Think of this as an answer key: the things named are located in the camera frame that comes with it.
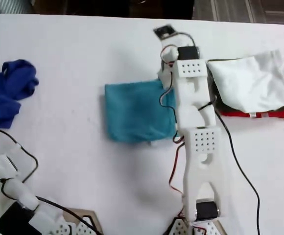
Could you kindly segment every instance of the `white tabletop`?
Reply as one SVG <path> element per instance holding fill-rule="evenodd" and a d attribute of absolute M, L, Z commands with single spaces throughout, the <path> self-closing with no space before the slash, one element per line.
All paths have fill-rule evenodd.
<path fill-rule="evenodd" d="M 152 29 L 171 23 L 190 33 L 205 59 L 237 58 L 281 48 L 284 25 L 201 21 L 0 15 L 0 68 L 23 58 L 40 85 L 23 101 L 9 132 L 40 162 L 35 193 L 97 212 L 107 235 L 159 235 L 181 208 L 168 187 L 176 146 L 107 139 L 104 85 L 156 78 L 161 44 Z M 284 234 L 284 120 L 224 118 L 242 168 L 261 198 L 263 235 Z M 256 234 L 254 192 L 235 165 L 223 131 L 230 180 L 230 235 Z M 174 185 L 182 187 L 181 151 Z"/>

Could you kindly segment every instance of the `black wire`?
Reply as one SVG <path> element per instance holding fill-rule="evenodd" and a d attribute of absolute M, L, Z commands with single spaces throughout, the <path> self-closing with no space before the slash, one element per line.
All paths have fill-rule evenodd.
<path fill-rule="evenodd" d="M 170 75 L 171 75 L 170 86 L 169 86 L 169 88 L 168 88 L 163 94 L 161 94 L 160 99 L 159 99 L 159 103 L 160 103 L 160 105 L 161 105 L 162 107 L 164 107 L 164 108 L 170 108 L 170 109 L 173 110 L 173 114 L 174 114 L 174 117 L 175 117 L 175 122 L 177 123 L 177 116 L 176 116 L 175 108 L 172 107 L 172 106 L 169 106 L 169 105 L 163 105 L 163 104 L 162 104 L 162 97 L 164 97 L 166 94 L 168 94 L 168 93 L 171 91 L 171 89 L 172 89 L 172 72 L 170 72 Z"/>
<path fill-rule="evenodd" d="M 202 109 L 206 108 L 207 106 L 210 106 L 212 104 L 214 104 L 216 101 L 216 96 L 213 100 L 211 100 L 210 102 L 208 102 L 206 105 L 203 105 L 201 108 L 198 109 L 198 111 L 201 111 Z"/>
<path fill-rule="evenodd" d="M 13 178 L 0 179 L 0 182 L 2 183 L 2 186 L 1 186 L 0 190 L 1 190 L 2 194 L 3 194 L 5 197 L 7 197 L 7 198 L 9 198 L 9 199 L 11 199 L 11 200 L 16 200 L 15 198 L 13 198 L 13 197 L 9 196 L 8 194 L 6 194 L 5 191 L 4 191 L 4 186 L 5 186 L 6 182 L 7 182 L 8 180 L 11 180 L 11 179 L 13 179 Z M 86 222 L 84 219 L 82 219 L 80 216 L 78 216 L 76 213 L 72 212 L 71 210 L 67 209 L 66 207 L 63 207 L 63 206 L 61 206 L 61 205 L 59 205 L 59 204 L 57 204 L 57 203 L 54 203 L 54 202 L 52 202 L 52 201 L 49 201 L 49 200 L 47 200 L 47 199 L 45 199 L 45 198 L 43 198 L 43 197 L 36 196 L 36 198 L 39 199 L 39 200 L 42 201 L 42 202 L 45 202 L 45 203 L 50 204 L 51 206 L 57 207 L 57 208 L 59 208 L 59 209 L 65 211 L 65 212 L 67 212 L 68 214 L 71 214 L 73 217 L 75 217 L 75 218 L 78 219 L 80 222 L 84 223 L 86 226 L 88 226 L 90 229 L 92 229 L 94 232 L 96 232 L 96 234 L 98 234 L 98 235 L 103 235 L 103 234 L 100 233 L 97 229 L 95 229 L 92 225 L 90 225 L 88 222 Z"/>
<path fill-rule="evenodd" d="M 162 101 L 162 98 L 163 98 L 165 95 L 167 95 L 167 94 L 172 90 L 172 80 L 173 80 L 172 72 L 170 72 L 170 75 L 171 75 L 170 86 L 169 86 L 169 88 L 168 88 L 166 91 L 164 91 L 164 93 L 161 94 L 160 99 L 159 99 L 159 103 L 160 103 L 160 105 L 161 105 L 162 107 L 164 107 L 164 108 L 170 108 L 170 109 L 173 110 L 173 115 L 174 115 L 174 117 L 175 117 L 175 122 L 177 123 L 177 116 L 176 116 L 176 110 L 175 110 L 175 108 L 172 107 L 172 106 L 163 105 L 162 102 L 161 102 L 161 101 Z M 201 108 L 198 109 L 198 111 L 201 111 L 202 109 L 206 108 L 207 106 L 214 104 L 215 101 L 216 101 L 216 96 L 215 96 L 214 100 L 211 100 L 211 101 L 208 102 L 207 104 L 203 105 Z M 177 137 L 177 135 L 178 135 L 178 130 L 176 130 L 176 133 L 175 133 L 175 135 L 174 135 L 173 138 L 172 138 L 172 141 L 173 141 L 174 143 L 180 143 L 180 141 L 184 139 L 184 136 L 182 136 L 182 137 L 180 137 L 179 140 L 176 141 L 175 138 Z"/>
<path fill-rule="evenodd" d="M 10 134 L 8 134 L 7 132 L 3 131 L 3 130 L 0 130 L 0 133 L 3 133 L 4 135 L 8 136 L 12 142 L 14 143 L 17 143 L 19 144 Z M 24 180 L 22 181 L 22 183 L 26 182 L 30 177 L 31 175 L 38 169 L 39 167 L 39 162 L 38 160 L 36 159 L 36 157 L 34 157 L 31 153 L 29 153 L 24 147 L 22 147 L 21 144 L 19 144 L 21 146 L 21 150 L 23 152 L 25 152 L 25 154 L 27 154 L 28 156 L 30 156 L 34 161 L 35 161 L 35 168 L 24 178 Z"/>
<path fill-rule="evenodd" d="M 3 130 L 0 130 L 0 133 L 3 133 L 3 134 L 5 134 L 6 136 L 8 136 L 14 143 L 19 144 L 19 143 L 18 143 L 10 134 L 8 134 L 7 132 L 5 132 L 5 131 L 3 131 Z M 21 146 L 21 150 L 22 150 L 23 152 L 25 152 L 28 156 L 30 156 L 31 158 L 33 158 L 33 160 L 34 160 L 35 163 L 36 163 L 36 167 L 35 167 L 35 168 L 25 177 L 25 179 L 22 181 L 22 183 L 24 183 L 24 182 L 37 170 L 37 168 L 39 167 L 39 162 L 38 162 L 38 160 L 36 159 L 36 157 L 34 157 L 32 154 L 30 154 L 30 153 L 29 153 L 25 148 L 23 148 L 22 146 Z M 5 197 L 7 197 L 7 198 L 9 198 L 9 199 L 11 199 L 11 200 L 16 200 L 15 198 L 12 198 L 12 197 L 9 196 L 8 194 L 6 194 L 5 191 L 4 191 L 5 183 L 6 183 L 8 180 L 10 180 L 10 179 L 12 179 L 12 178 L 0 179 L 0 182 L 2 183 L 2 186 L 1 186 L 1 189 L 0 189 L 0 190 L 1 190 L 2 194 L 3 194 Z M 48 203 L 48 204 L 50 204 L 50 205 L 52 205 L 52 206 L 54 206 L 54 207 L 57 207 L 57 208 L 59 208 L 59 209 L 65 211 L 65 212 L 67 212 L 68 214 L 72 215 L 73 217 L 75 217 L 76 219 L 78 219 L 80 222 L 84 223 L 86 226 L 88 226 L 90 229 L 92 229 L 97 235 L 103 235 L 103 234 L 100 233 L 97 229 L 95 229 L 92 225 L 90 225 L 88 222 L 86 222 L 84 219 L 82 219 L 80 216 L 78 216 L 76 213 L 72 212 L 71 210 L 69 210 L 69 209 L 67 209 L 67 208 L 65 208 L 65 207 L 63 207 L 63 206 L 61 206 L 61 205 L 59 205 L 59 204 L 56 204 L 56 203 L 54 203 L 54 202 L 51 202 L 51 201 L 49 201 L 49 200 L 47 200 L 47 199 L 45 199 L 45 198 L 43 198 L 43 197 L 37 196 L 37 198 L 38 198 L 40 201 L 43 201 L 43 202 L 45 202 L 45 203 Z"/>
<path fill-rule="evenodd" d="M 71 210 L 67 209 L 66 207 L 63 207 L 57 203 L 54 203 L 52 201 L 49 201 L 43 197 L 39 197 L 37 196 L 37 199 L 39 199 L 42 202 L 45 202 L 47 204 L 50 204 L 51 206 L 57 207 L 65 212 L 67 212 L 68 214 L 72 215 L 73 217 L 75 217 L 76 219 L 78 219 L 81 223 L 84 223 L 86 226 L 88 226 L 90 229 L 92 229 L 97 235 L 103 235 L 101 232 L 99 232 L 96 228 L 94 228 L 91 224 L 89 224 L 87 221 L 85 221 L 84 219 L 82 219 L 79 215 L 77 215 L 76 213 L 72 212 Z"/>
<path fill-rule="evenodd" d="M 249 185 L 251 186 L 251 188 L 253 189 L 254 193 L 256 194 L 256 197 L 258 199 L 258 207 L 257 207 L 257 213 L 256 213 L 256 224 L 257 224 L 257 230 L 258 230 L 258 235 L 260 235 L 260 223 L 259 223 L 259 220 L 260 220 L 260 196 L 258 194 L 258 192 L 256 191 L 255 187 L 253 186 L 253 184 L 251 183 L 251 181 L 248 179 L 248 177 L 245 175 L 244 171 L 242 170 L 238 160 L 237 160 L 237 157 L 236 157 L 236 153 L 235 153 L 235 150 L 234 150 L 234 145 L 232 143 L 232 138 L 231 138 L 231 134 L 230 134 L 230 131 L 227 127 L 227 125 L 225 124 L 224 120 L 221 118 L 220 114 L 218 113 L 218 111 L 215 110 L 215 114 L 217 115 L 217 117 L 219 118 L 221 124 L 224 126 L 227 134 L 228 134 L 228 137 L 229 137 L 229 142 L 230 142 L 230 146 L 231 146 L 231 151 L 232 151 L 232 154 L 234 156 L 234 159 L 236 161 L 236 164 L 239 168 L 239 170 L 241 171 L 242 175 L 244 176 L 244 178 L 246 179 L 246 181 L 249 183 Z"/>

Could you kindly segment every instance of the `white towel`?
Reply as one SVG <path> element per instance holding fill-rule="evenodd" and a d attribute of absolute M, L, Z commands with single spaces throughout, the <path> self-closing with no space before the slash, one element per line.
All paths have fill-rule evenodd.
<path fill-rule="evenodd" d="M 284 106 L 284 60 L 279 50 L 247 58 L 210 61 L 222 101 L 244 113 Z"/>

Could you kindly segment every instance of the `red cloth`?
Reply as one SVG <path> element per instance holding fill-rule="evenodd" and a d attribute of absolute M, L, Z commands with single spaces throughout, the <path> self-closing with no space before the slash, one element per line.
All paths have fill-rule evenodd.
<path fill-rule="evenodd" d="M 223 116 L 229 116 L 229 117 L 244 117 L 244 118 L 250 118 L 252 117 L 250 114 L 244 113 L 242 111 L 230 111 L 230 112 L 225 112 L 219 110 L 220 113 Z M 263 112 L 263 113 L 254 113 L 256 114 L 256 118 L 268 118 L 268 117 L 275 117 L 275 118 L 284 118 L 284 110 L 280 111 L 268 111 L 268 112 Z"/>

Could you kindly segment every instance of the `teal cloth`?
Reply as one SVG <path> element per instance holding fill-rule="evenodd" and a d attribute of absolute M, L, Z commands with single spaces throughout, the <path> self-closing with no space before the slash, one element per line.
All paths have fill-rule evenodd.
<path fill-rule="evenodd" d="M 173 110 L 160 106 L 164 93 L 160 80 L 105 85 L 107 134 L 114 141 L 137 143 L 174 136 Z M 174 91 L 163 105 L 176 107 Z"/>

